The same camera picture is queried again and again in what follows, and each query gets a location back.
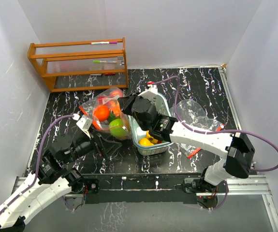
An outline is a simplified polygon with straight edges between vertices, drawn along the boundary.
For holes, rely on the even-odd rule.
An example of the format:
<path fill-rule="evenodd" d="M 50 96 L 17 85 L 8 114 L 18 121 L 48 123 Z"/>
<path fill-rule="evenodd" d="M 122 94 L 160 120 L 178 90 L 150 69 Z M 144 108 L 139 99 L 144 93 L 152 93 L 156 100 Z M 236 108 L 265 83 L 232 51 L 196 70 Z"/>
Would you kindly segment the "pink peach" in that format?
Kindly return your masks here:
<path fill-rule="evenodd" d="M 120 91 L 120 90 L 113 90 L 112 92 L 111 92 L 111 96 L 112 97 L 122 97 L 123 96 L 123 92 L 122 91 Z"/>

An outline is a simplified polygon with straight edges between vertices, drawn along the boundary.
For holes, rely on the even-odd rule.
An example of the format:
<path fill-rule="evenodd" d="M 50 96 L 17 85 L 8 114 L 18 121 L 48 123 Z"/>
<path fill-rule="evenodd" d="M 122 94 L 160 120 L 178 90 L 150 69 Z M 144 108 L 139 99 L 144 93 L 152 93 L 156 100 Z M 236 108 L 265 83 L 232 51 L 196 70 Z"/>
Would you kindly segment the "green lime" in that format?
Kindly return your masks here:
<path fill-rule="evenodd" d="M 109 130 L 111 134 L 116 138 L 125 137 L 127 135 L 127 131 L 123 127 L 123 122 L 120 118 L 114 119 L 109 123 Z"/>

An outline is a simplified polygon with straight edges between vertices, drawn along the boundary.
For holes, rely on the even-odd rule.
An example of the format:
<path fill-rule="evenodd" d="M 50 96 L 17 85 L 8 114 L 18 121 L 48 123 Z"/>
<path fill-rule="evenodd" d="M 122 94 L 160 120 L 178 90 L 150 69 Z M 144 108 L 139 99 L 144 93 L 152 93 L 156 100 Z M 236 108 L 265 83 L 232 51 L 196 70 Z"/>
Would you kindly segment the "clear orange-zip bag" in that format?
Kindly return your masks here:
<path fill-rule="evenodd" d="M 92 117 L 96 122 L 111 122 L 121 116 L 118 98 L 124 93 L 117 87 L 105 90 L 96 97 L 79 106 L 83 114 Z"/>

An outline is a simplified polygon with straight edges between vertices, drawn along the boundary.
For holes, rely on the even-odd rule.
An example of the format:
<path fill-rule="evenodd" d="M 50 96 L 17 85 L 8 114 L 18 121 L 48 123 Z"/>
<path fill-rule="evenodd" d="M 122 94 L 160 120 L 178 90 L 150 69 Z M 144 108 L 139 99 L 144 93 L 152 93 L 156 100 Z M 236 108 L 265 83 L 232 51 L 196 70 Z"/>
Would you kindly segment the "small orange tangerine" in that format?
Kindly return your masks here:
<path fill-rule="evenodd" d="M 94 116 L 100 122 L 106 121 L 110 116 L 110 110 L 106 105 L 100 105 L 95 109 Z"/>

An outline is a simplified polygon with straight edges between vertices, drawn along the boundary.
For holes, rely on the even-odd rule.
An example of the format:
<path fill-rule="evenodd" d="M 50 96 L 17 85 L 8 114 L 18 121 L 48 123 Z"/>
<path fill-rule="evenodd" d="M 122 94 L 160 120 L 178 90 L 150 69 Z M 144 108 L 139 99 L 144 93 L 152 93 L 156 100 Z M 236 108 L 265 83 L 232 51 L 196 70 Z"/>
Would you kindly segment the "red bell pepper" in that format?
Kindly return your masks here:
<path fill-rule="evenodd" d="M 100 96 L 97 98 L 98 104 L 101 104 L 101 105 L 106 104 L 110 100 L 111 100 L 111 98 L 107 97 L 107 96 Z"/>

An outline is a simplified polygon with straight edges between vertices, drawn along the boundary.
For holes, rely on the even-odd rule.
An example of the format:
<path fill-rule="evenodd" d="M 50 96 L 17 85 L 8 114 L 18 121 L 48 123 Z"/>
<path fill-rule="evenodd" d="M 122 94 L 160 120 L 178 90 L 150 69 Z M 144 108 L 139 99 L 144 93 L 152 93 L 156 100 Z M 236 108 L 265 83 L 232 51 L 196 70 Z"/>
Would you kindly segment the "yellow lemon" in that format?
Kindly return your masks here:
<path fill-rule="evenodd" d="M 142 138 L 139 140 L 139 145 L 141 146 L 153 146 L 154 144 L 152 144 L 147 138 Z"/>

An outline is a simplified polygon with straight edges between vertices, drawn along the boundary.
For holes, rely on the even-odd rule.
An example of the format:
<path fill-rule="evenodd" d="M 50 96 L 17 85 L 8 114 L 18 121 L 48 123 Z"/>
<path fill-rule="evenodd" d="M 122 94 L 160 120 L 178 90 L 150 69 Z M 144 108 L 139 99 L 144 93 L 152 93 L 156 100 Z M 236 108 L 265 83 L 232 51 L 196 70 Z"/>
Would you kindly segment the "yellow bell pepper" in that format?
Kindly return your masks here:
<path fill-rule="evenodd" d="M 152 144 L 157 144 L 158 140 L 155 139 L 153 136 L 150 135 L 149 131 L 146 131 L 146 138 L 152 143 Z"/>

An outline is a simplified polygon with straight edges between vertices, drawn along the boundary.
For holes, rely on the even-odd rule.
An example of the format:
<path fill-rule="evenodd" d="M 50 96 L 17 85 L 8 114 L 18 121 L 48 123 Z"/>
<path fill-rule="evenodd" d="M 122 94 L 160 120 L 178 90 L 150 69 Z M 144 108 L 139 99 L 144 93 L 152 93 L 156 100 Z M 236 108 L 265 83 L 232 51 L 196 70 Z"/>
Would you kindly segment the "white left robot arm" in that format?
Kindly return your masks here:
<path fill-rule="evenodd" d="M 68 193 L 81 193 L 84 201 L 87 194 L 98 193 L 98 179 L 83 177 L 68 164 L 90 152 L 106 159 L 120 147 L 120 142 L 99 133 L 91 137 L 82 134 L 76 140 L 68 135 L 57 138 L 38 157 L 34 171 L 0 205 L 0 232 L 22 232 L 34 216 Z"/>

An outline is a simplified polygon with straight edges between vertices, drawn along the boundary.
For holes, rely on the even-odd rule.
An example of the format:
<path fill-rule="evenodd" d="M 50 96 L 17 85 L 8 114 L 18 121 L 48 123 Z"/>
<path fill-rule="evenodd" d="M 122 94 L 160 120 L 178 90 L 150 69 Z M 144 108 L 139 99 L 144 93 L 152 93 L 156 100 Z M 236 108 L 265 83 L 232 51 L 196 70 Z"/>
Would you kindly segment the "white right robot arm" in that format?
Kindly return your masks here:
<path fill-rule="evenodd" d="M 212 192 L 219 183 L 231 177 L 249 176 L 255 149 L 249 138 L 240 132 L 195 132 L 189 125 L 157 111 L 150 100 L 134 92 L 118 99 L 122 113 L 132 116 L 143 131 L 159 140 L 199 147 L 214 153 L 220 160 L 205 168 L 198 179 L 187 181 L 191 192 Z"/>

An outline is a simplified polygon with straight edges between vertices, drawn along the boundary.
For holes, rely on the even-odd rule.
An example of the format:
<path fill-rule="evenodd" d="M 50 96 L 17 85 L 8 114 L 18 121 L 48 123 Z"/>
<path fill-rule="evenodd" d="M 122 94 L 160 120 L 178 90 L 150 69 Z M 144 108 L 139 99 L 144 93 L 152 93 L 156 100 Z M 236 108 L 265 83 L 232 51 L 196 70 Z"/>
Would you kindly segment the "small red box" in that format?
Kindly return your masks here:
<path fill-rule="evenodd" d="M 116 73 L 115 72 L 108 72 L 108 73 L 105 73 L 104 75 L 115 75 Z"/>

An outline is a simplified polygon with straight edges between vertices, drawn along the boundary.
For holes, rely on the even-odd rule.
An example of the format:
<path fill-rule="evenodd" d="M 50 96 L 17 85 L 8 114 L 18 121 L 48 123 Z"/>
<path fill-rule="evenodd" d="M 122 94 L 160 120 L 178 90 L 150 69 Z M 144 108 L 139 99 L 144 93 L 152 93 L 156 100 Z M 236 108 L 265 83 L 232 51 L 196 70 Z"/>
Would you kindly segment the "light blue plastic basket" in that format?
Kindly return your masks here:
<path fill-rule="evenodd" d="M 150 102 L 156 106 L 157 112 L 166 116 L 171 116 L 168 103 L 166 98 L 158 93 L 157 96 L 152 97 Z M 147 131 L 143 131 L 137 121 L 132 117 L 128 116 L 130 129 L 132 131 L 132 141 L 137 147 L 138 152 L 143 156 L 156 155 L 165 152 L 168 147 L 173 143 L 166 141 L 159 141 L 152 138 L 147 134 Z"/>

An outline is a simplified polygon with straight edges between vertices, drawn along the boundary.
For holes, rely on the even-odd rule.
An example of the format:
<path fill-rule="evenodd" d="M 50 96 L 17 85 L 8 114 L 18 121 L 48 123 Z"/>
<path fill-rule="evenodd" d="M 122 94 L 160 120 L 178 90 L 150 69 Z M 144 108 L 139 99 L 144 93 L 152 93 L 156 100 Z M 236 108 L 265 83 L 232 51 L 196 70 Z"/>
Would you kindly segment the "wooden shelf rack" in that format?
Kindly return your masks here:
<path fill-rule="evenodd" d="M 117 44 L 97 44 L 91 42 L 117 41 Z M 126 41 L 121 39 L 104 39 L 62 43 L 31 43 L 27 57 L 44 81 L 48 90 L 53 92 L 100 90 L 111 87 L 128 88 L 128 69 Z M 114 60 L 114 63 L 93 63 L 93 60 Z M 60 83 L 65 78 L 91 77 L 102 81 L 83 87 L 65 87 Z"/>

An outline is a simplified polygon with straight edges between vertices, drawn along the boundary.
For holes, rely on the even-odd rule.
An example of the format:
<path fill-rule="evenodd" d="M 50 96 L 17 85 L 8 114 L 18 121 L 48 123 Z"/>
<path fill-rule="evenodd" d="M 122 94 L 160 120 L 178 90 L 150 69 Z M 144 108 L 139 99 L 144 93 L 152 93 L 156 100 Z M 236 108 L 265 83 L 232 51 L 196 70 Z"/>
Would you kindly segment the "green white pen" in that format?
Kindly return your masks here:
<path fill-rule="evenodd" d="M 114 63 L 114 64 L 117 64 L 118 61 L 114 61 L 114 60 L 93 60 L 93 63 Z"/>

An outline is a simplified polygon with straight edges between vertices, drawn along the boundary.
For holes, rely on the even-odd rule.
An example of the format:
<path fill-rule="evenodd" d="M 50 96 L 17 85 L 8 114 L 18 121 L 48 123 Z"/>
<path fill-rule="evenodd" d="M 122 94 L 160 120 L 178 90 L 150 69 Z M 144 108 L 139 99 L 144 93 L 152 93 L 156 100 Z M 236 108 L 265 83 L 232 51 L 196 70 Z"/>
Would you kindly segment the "pink white pen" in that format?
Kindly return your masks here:
<path fill-rule="evenodd" d="M 97 45 L 97 44 L 117 44 L 117 41 L 100 41 L 100 42 L 91 42 L 91 45 Z"/>

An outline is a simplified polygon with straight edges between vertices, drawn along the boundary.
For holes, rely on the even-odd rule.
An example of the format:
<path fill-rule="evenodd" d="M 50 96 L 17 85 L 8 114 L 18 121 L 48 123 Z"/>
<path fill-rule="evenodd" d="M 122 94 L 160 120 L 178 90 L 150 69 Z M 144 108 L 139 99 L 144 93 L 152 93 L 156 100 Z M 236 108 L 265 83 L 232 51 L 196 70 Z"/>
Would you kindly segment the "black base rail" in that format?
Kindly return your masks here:
<path fill-rule="evenodd" d="M 197 174 L 86 174 L 73 191 L 63 191 L 69 207 L 98 203 L 177 202 L 215 208 L 225 196 L 267 195 L 270 190 L 265 177 L 231 178 L 215 190 L 191 190 Z"/>

